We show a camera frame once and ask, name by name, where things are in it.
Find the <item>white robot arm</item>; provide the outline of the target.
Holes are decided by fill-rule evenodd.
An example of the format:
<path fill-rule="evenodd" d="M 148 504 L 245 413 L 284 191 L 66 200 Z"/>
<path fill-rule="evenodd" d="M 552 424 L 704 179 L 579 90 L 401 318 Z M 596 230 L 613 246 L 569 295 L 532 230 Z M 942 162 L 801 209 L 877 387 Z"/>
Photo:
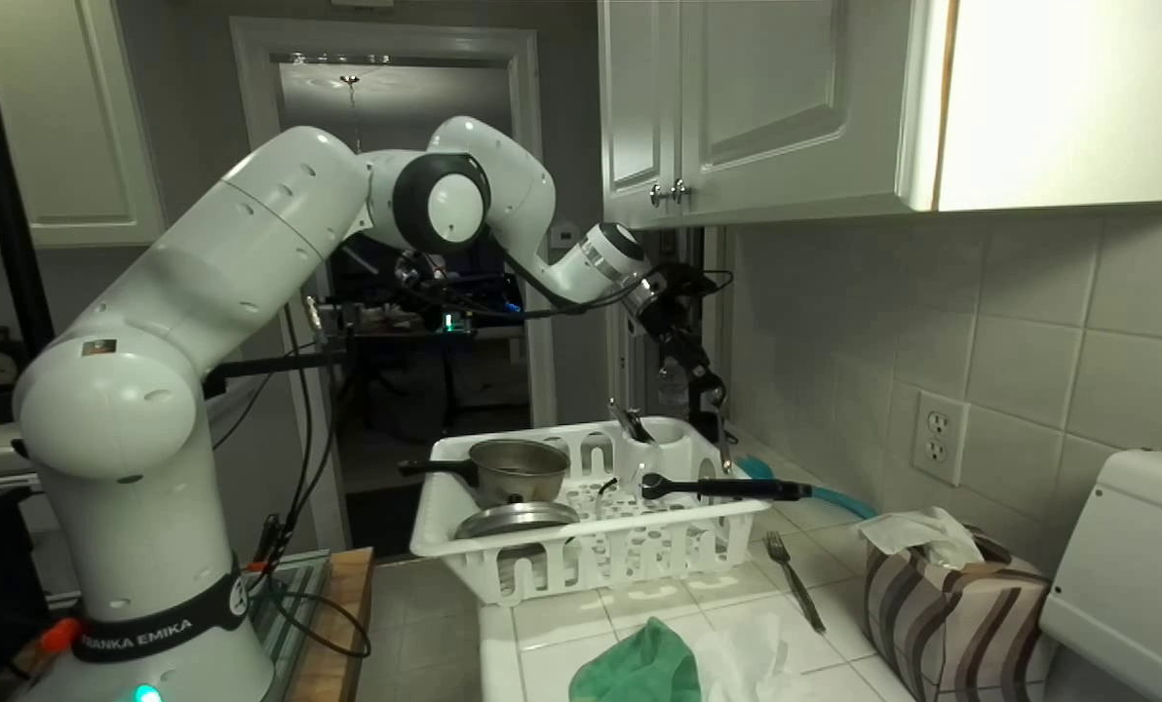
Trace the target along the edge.
<path fill-rule="evenodd" d="M 638 237 L 596 222 L 548 246 L 547 162 L 478 118 L 360 152 L 293 126 L 243 157 L 19 376 L 19 451 L 68 542 L 77 640 L 24 702 L 267 702 L 252 576 L 226 533 L 214 370 L 356 235 L 401 253 L 474 237 L 560 307 L 618 303 L 696 394 L 717 380 Z"/>

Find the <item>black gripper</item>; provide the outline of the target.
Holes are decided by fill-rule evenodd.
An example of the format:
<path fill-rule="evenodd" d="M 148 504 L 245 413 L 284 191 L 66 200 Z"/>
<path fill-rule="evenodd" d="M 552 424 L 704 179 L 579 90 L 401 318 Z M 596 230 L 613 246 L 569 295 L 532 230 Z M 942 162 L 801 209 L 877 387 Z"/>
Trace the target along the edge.
<path fill-rule="evenodd" d="M 694 413 L 722 421 L 727 387 L 712 376 L 701 331 L 686 307 L 688 295 L 709 292 L 712 282 L 704 273 L 683 261 L 664 261 L 636 276 L 623 307 L 652 334 L 652 344 L 686 370 L 694 387 Z"/>

